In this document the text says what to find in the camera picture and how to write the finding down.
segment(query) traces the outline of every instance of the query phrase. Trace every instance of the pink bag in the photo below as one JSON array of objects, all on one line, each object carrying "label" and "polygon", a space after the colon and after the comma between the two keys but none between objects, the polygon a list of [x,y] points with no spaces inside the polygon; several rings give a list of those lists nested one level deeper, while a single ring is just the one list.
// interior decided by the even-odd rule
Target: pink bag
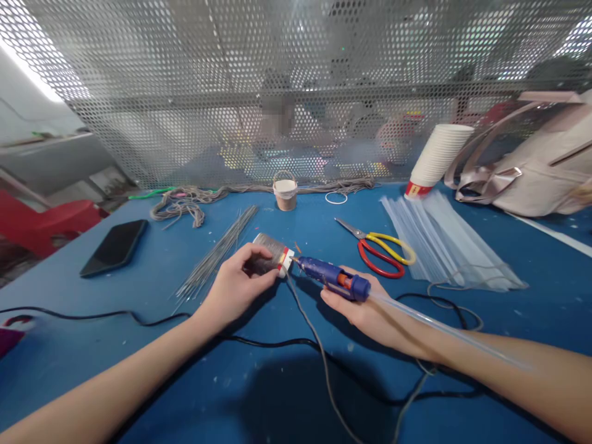
[{"label": "pink bag", "polygon": [[[570,193],[582,184],[592,185],[592,89],[574,92],[524,92],[529,101],[466,144],[444,175],[445,184],[456,189],[456,200],[493,204],[522,216],[571,214],[585,205]],[[518,114],[549,103],[570,104],[500,161],[477,166],[479,157],[503,125]],[[462,169],[458,184],[454,173],[476,143]],[[479,195],[464,195],[465,187]]]}]

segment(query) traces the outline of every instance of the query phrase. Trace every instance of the red and yellow scissors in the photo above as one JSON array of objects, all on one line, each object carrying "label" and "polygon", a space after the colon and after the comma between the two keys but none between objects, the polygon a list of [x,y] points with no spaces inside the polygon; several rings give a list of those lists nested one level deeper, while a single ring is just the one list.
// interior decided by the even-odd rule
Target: red and yellow scissors
[{"label": "red and yellow scissors", "polygon": [[[398,279],[398,278],[402,278],[403,275],[405,274],[405,270],[403,269],[403,265],[413,265],[415,263],[415,260],[416,260],[415,252],[406,243],[402,242],[401,240],[397,239],[396,237],[389,236],[387,234],[374,233],[374,232],[370,232],[370,233],[366,234],[365,232],[363,232],[357,228],[354,228],[353,226],[349,225],[347,222],[342,221],[341,219],[335,218],[335,220],[337,222],[339,222],[346,230],[348,230],[350,233],[352,233],[355,237],[357,237],[360,240],[358,242],[358,251],[360,252],[360,256],[362,256],[362,260],[364,261],[364,263],[366,265],[368,265],[373,272],[380,274],[381,276],[384,276],[385,278]],[[388,256],[380,253],[379,251],[375,250],[374,248],[372,248],[370,245],[368,245],[368,243],[366,242],[366,239],[379,244],[392,257],[388,257]],[[391,242],[394,242],[394,243],[400,245],[403,248],[403,250],[405,250],[409,254],[409,259],[407,260],[407,259],[404,259],[401,256],[399,256],[397,253],[395,253],[393,251],[392,248],[390,248],[381,239],[386,239],[387,241],[391,241]],[[398,272],[397,273],[389,273],[387,271],[382,270],[381,268],[378,268],[376,265],[374,265],[372,262],[370,262],[370,259],[368,259],[368,256],[366,255],[366,252],[364,251],[364,249],[368,250],[368,252],[372,253],[374,256],[376,256],[376,257],[382,259],[383,261],[386,261],[386,262],[390,263],[391,265],[393,265],[394,267],[396,267]]]}]

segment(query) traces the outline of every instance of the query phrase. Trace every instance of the smartphone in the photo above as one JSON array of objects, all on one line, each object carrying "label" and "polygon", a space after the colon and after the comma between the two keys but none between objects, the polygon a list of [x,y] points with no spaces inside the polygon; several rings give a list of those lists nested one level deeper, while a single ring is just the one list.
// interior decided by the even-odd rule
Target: smartphone
[{"label": "smartphone", "polygon": [[130,263],[147,226],[147,220],[115,225],[80,271],[80,277],[90,278]]}]

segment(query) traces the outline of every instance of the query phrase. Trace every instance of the blue glue gun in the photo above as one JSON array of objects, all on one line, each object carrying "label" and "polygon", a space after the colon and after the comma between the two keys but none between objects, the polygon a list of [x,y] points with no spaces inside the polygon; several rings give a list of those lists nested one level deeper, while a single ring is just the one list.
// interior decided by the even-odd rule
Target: blue glue gun
[{"label": "blue glue gun", "polygon": [[347,300],[365,302],[370,292],[370,282],[357,274],[351,274],[328,262],[310,257],[294,258],[298,267],[313,278],[326,285],[329,290]]}]

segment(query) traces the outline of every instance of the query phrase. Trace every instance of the red plastic chair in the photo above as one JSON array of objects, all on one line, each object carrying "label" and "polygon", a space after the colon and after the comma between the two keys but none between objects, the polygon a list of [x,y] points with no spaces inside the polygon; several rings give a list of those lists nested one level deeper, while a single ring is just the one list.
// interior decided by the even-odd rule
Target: red plastic chair
[{"label": "red plastic chair", "polygon": [[0,190],[0,234],[42,258],[57,251],[52,236],[64,234],[74,239],[108,215],[91,200],[76,200],[38,213]]}]

